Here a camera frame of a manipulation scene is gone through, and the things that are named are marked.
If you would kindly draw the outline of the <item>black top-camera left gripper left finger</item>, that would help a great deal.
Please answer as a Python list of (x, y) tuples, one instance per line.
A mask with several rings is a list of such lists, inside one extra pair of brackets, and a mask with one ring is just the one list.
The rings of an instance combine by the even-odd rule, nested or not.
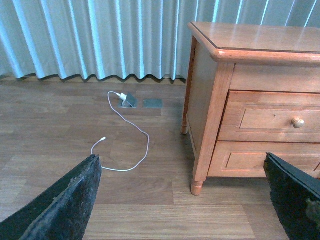
[(32, 202), (0, 224), (2, 240), (81, 240), (102, 176), (100, 158), (91, 155)]

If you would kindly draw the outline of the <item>black top-camera left gripper right finger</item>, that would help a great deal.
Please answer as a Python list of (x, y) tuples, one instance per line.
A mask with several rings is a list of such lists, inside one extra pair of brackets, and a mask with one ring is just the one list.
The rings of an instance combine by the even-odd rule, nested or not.
[(320, 180), (294, 167), (271, 152), (264, 171), (270, 199), (290, 240), (320, 238)]

